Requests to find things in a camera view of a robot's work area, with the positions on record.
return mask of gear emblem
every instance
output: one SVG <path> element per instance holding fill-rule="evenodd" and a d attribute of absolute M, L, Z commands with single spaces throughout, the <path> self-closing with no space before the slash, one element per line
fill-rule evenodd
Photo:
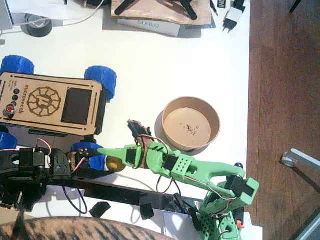
<path fill-rule="evenodd" d="M 31 113 L 38 117 L 48 117 L 59 110 L 61 98 L 50 87 L 39 87 L 29 95 L 27 105 Z"/>

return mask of chair leg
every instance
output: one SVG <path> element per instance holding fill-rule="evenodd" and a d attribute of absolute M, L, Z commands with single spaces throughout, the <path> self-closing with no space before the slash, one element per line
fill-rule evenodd
<path fill-rule="evenodd" d="M 293 13 L 294 10 L 298 7 L 299 3 L 301 2 L 301 0 L 296 0 L 294 5 L 292 6 L 292 8 L 290 9 L 290 13 Z"/>

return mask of green robotic arm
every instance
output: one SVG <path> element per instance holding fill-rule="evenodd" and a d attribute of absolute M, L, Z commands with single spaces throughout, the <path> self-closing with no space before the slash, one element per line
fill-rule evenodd
<path fill-rule="evenodd" d="M 135 169 L 144 157 L 144 150 L 138 145 L 127 145 L 123 149 L 99 148 L 97 151 L 121 159 L 124 165 Z M 241 239 L 242 227 L 235 221 L 233 211 L 251 205 L 259 188 L 254 179 L 243 179 L 246 172 L 241 167 L 198 161 L 158 142 L 149 146 L 146 164 L 154 174 L 208 191 L 198 215 L 203 239 Z M 214 185 L 211 178 L 220 176 L 226 176 L 227 181 Z"/>

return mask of black display screen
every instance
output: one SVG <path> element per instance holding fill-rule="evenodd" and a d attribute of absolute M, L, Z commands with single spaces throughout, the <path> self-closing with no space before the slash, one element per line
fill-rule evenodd
<path fill-rule="evenodd" d="M 62 123 L 87 125 L 91 90 L 69 88 L 66 92 Z"/>

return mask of brown wooden floor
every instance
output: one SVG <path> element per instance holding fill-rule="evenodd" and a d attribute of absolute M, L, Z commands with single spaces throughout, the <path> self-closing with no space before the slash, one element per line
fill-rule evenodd
<path fill-rule="evenodd" d="M 320 173 L 279 162 L 291 148 L 320 160 L 320 1 L 289 13 L 294 1 L 251 1 L 247 175 L 260 188 L 247 210 L 264 240 L 290 239 L 320 207 Z"/>

